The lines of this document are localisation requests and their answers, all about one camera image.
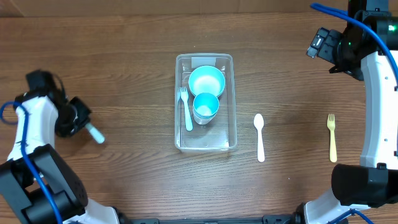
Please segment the pink plastic cup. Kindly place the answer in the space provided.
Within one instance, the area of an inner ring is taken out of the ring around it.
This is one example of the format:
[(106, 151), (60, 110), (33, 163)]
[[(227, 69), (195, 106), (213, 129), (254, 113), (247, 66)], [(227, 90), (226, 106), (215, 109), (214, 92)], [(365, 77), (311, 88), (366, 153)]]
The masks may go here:
[(206, 120), (206, 121), (197, 121), (197, 124), (199, 124), (199, 125), (206, 125), (206, 124), (208, 124), (210, 121), (209, 120)]

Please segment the pale green plastic fork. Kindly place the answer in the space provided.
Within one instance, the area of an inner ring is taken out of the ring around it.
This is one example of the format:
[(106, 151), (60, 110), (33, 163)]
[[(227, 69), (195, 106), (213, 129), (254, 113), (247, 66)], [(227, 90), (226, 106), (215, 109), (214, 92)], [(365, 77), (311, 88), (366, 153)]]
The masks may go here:
[(105, 137), (103, 136), (103, 134), (95, 127), (93, 126), (91, 123), (87, 123), (85, 125), (85, 128), (88, 130), (88, 132), (91, 134), (91, 136), (93, 137), (93, 139), (98, 143), (98, 144), (102, 144), (105, 141)]

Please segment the blue plastic cup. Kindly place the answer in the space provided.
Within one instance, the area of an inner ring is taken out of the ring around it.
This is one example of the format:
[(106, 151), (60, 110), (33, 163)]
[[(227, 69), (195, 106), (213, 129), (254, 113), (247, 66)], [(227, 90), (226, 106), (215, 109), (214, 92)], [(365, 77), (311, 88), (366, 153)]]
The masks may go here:
[(211, 93), (200, 93), (193, 101), (193, 113), (201, 118), (214, 117), (219, 107), (220, 102), (218, 97)]

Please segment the green plastic cup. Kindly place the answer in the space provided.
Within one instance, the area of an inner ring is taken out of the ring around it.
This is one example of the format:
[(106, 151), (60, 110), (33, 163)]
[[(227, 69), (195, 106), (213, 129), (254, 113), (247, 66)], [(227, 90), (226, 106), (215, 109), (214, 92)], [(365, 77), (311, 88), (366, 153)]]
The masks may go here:
[(211, 121), (214, 118), (213, 116), (212, 117), (208, 117), (208, 118), (203, 118), (201, 116), (197, 116), (196, 114), (193, 115), (193, 117), (194, 117), (195, 122), (197, 122), (197, 121), (206, 121), (206, 120)]

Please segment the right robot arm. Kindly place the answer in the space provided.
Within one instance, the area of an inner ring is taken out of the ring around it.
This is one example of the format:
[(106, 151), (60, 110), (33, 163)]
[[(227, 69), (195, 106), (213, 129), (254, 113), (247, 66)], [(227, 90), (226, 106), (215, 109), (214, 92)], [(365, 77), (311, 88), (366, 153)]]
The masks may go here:
[(320, 28), (307, 53), (364, 82), (366, 125), (357, 166), (337, 164), (331, 187), (303, 203), (292, 223), (344, 223), (350, 215), (397, 202), (397, 18), (385, 6), (352, 2), (347, 11), (312, 8), (347, 22), (344, 32)]

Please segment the pink plastic spoon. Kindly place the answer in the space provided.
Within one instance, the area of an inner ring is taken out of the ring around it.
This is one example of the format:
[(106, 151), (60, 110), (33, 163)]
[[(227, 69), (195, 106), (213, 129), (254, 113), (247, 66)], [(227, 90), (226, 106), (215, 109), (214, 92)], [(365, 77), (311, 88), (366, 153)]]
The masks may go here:
[(257, 159), (259, 162), (265, 161), (265, 151), (262, 139), (262, 129), (264, 127), (264, 118), (261, 114), (256, 114), (254, 117), (254, 127), (257, 130)]

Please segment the blue plastic bowl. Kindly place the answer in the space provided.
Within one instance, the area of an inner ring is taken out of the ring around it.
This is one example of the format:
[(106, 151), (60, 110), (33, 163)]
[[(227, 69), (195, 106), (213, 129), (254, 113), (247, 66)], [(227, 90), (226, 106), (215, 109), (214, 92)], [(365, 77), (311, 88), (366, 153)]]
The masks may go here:
[(188, 87), (194, 96), (201, 93), (211, 93), (220, 97), (224, 92), (226, 79), (216, 67), (204, 65), (196, 68), (188, 79)]

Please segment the light blue plastic fork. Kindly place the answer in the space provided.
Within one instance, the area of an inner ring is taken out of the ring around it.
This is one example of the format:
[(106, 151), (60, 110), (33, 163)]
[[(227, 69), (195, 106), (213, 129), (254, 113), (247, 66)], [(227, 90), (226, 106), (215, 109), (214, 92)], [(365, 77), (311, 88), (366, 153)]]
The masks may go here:
[(187, 131), (192, 131), (193, 130), (193, 123), (192, 119), (190, 116), (190, 111), (189, 111), (189, 106), (188, 106), (188, 90), (186, 87), (181, 87), (180, 88), (180, 97), (183, 101), (184, 104), (184, 115), (185, 115), (185, 127)]

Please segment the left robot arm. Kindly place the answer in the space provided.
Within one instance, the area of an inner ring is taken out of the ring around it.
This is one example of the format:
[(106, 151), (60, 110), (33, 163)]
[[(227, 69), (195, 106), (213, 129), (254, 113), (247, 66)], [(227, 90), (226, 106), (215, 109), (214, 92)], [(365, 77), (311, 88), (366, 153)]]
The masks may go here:
[(119, 223), (113, 207), (88, 198), (54, 149), (58, 109), (47, 96), (13, 101), (18, 117), (14, 147), (1, 164), (1, 195), (21, 223)]

